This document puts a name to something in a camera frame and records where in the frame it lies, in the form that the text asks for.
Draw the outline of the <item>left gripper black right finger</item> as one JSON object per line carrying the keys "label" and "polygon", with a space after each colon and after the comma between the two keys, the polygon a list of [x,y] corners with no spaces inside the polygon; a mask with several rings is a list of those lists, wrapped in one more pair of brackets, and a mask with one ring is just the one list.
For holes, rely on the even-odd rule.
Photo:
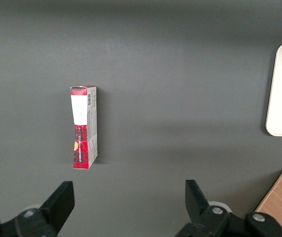
{"label": "left gripper black right finger", "polygon": [[282,226],[268,214],[251,212],[240,218],[209,204],[195,180],[185,182],[185,205],[191,221],[177,237],[282,237]]}

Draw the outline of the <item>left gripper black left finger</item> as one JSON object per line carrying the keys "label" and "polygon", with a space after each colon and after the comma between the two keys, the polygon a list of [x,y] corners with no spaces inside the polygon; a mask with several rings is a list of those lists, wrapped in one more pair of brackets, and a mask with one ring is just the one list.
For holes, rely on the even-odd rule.
{"label": "left gripper black left finger", "polygon": [[0,223],[0,237],[56,237],[74,206],[73,182],[64,181],[39,208],[26,209]]}

